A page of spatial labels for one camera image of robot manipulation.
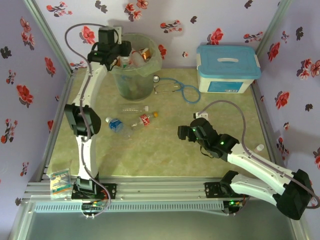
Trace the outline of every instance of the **blue stethoscope tubing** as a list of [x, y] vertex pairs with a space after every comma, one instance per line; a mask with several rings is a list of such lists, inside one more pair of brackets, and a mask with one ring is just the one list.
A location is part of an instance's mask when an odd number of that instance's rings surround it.
[[[184, 83], [182, 83], [182, 82], [180, 82], [180, 81], [178, 81], [178, 80], [176, 80], [176, 79], [174, 79], [174, 78], [171, 78], [171, 77], [160, 77], [160, 78], [159, 78], [159, 81], [160, 81], [160, 80], [172, 80], [172, 81], [175, 81], [175, 83], [179, 84], [179, 85], [181, 86], [180, 89], [174, 90], [174, 91], [167, 91], [167, 92], [179, 92], [179, 91], [181, 91], [183, 99], [184, 99], [188, 104], [196, 104], [196, 103], [199, 102], [200, 99], [201, 99], [201, 92], [200, 92], [199, 89], [196, 88], [195, 86], [185, 85]], [[197, 99], [196, 101], [189, 101], [189, 100], [185, 97], [185, 92], [184, 92], [185, 88], [193, 88], [193, 89], [198, 93], [198, 99]]]

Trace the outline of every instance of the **clear plastic bucket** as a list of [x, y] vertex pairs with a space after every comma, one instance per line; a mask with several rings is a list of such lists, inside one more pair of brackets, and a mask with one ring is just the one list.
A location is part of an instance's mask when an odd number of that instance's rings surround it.
[[130, 41], [136, 51], [149, 48], [151, 59], [139, 68], [122, 68], [114, 66], [111, 73], [120, 95], [131, 101], [148, 97], [154, 88], [153, 76], [162, 67], [158, 45], [146, 35], [140, 33], [124, 34], [122, 40]]

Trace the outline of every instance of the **robotic arm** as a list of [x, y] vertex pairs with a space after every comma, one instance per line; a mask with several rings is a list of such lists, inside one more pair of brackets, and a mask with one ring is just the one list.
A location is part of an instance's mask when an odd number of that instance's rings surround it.
[[192, 121], [190, 126], [179, 126], [178, 137], [181, 140], [188, 137], [189, 142], [200, 144], [200, 150], [204, 148], [214, 158], [237, 165], [259, 178], [249, 178], [236, 171], [228, 171], [220, 181], [223, 192], [229, 195], [249, 195], [275, 205], [291, 219], [301, 218], [312, 196], [285, 175], [313, 191], [306, 172], [300, 169], [292, 172], [254, 152], [249, 151], [248, 154], [237, 139], [228, 134], [218, 134], [202, 117]]
[[[96, 137], [100, 131], [101, 119], [94, 111], [96, 98], [102, 80], [111, 71], [116, 64], [117, 57], [127, 57], [132, 50], [129, 41], [121, 40], [121, 27], [100, 27], [98, 32], [99, 42], [92, 46], [88, 54], [88, 61], [91, 64], [92, 71], [87, 70], [84, 81], [79, 93], [72, 104], [66, 104], [64, 112], [68, 123], [76, 136], [79, 151], [79, 172], [76, 179], [77, 191], [87, 194], [97, 195], [100, 192], [99, 186], [92, 180], [91, 176], [99, 180], [98, 168], [96, 163]], [[80, 112], [80, 102], [82, 93], [82, 109], [86, 120], [90, 126], [90, 139], [87, 142], [82, 141], [83, 137], [88, 135], [85, 121]]]

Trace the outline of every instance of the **red bottle label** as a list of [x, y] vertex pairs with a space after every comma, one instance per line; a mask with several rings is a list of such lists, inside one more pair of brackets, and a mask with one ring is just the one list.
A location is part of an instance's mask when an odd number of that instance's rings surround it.
[[146, 115], [146, 114], [141, 115], [141, 116], [140, 116], [140, 118], [141, 118], [141, 120], [142, 120], [142, 122], [143, 122], [144, 126], [147, 126], [147, 125], [149, 125], [149, 124], [150, 124], [150, 120], [149, 120], [149, 118], [147, 117], [147, 115]]

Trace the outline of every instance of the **plastic storage box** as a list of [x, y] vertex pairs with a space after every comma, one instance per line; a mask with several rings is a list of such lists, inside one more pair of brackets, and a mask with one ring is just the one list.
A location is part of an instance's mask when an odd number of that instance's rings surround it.
[[252, 47], [200, 45], [196, 53], [198, 87], [202, 93], [242, 94], [261, 76]]
[[127, 33], [122, 40], [131, 42], [136, 51], [149, 48], [151, 58], [142, 67], [122, 68], [114, 66], [111, 71], [120, 95], [131, 101], [139, 101], [148, 97], [154, 90], [154, 73], [162, 67], [161, 54], [158, 45], [146, 35]]

